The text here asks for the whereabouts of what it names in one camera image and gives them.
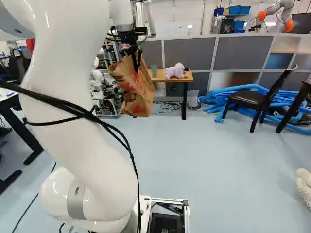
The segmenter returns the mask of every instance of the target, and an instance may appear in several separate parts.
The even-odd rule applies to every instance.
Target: pink stuffed animal
[[[177,63],[174,67],[166,68],[165,70],[165,79],[170,79],[170,77],[177,77],[182,79],[185,77],[184,73],[185,67],[181,63]]]

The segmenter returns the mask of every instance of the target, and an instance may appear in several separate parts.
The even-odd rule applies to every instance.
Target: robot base
[[[151,198],[149,196],[140,196],[141,205],[141,233],[153,233],[156,221],[153,220],[152,209],[156,205],[163,207],[174,213],[175,216],[179,216],[182,222],[181,232],[177,233],[190,233],[189,217],[190,217],[190,206],[189,201],[186,199],[163,199],[163,198]],[[138,204],[136,202],[134,206],[135,214],[138,212]],[[137,221],[134,224],[129,221],[128,226],[121,233],[136,233]],[[79,233],[73,226],[66,233]]]

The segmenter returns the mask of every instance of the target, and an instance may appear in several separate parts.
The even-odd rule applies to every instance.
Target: blue storage bin
[[[240,7],[240,14],[248,15],[251,7],[250,6],[241,6]]]
[[[243,28],[244,27],[244,24],[245,24],[245,21],[234,21],[234,24],[233,24],[233,28],[234,29],[239,29],[239,28]]]
[[[237,6],[230,6],[229,9],[229,14],[230,15],[237,15],[240,13],[240,7],[241,5],[237,5]]]
[[[217,7],[214,10],[214,16],[220,16],[224,14],[224,8],[223,7]]]
[[[241,33],[245,33],[244,29],[233,29],[232,31],[233,34],[241,34]]]

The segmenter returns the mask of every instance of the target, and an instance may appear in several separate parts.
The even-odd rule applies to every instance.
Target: cubicle partition
[[[141,44],[148,68],[168,68],[181,62],[193,71],[189,90],[205,95],[213,89],[259,83],[270,88],[294,64],[284,90],[299,90],[311,78],[311,35],[220,34],[198,38],[148,39]],[[181,96],[180,83],[162,86],[160,95]]]

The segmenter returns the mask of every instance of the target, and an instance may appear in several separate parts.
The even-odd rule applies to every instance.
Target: wooden desk
[[[157,70],[157,77],[152,76],[152,70],[148,70],[149,76],[153,82],[182,82],[184,84],[184,91],[183,91],[183,103],[182,103],[182,110],[181,110],[181,118],[182,120],[186,120],[186,105],[187,105],[187,91],[188,91],[188,82],[193,81],[192,71],[186,71],[185,77],[182,79],[179,78],[170,78],[169,80],[165,79],[165,69],[158,69]]]

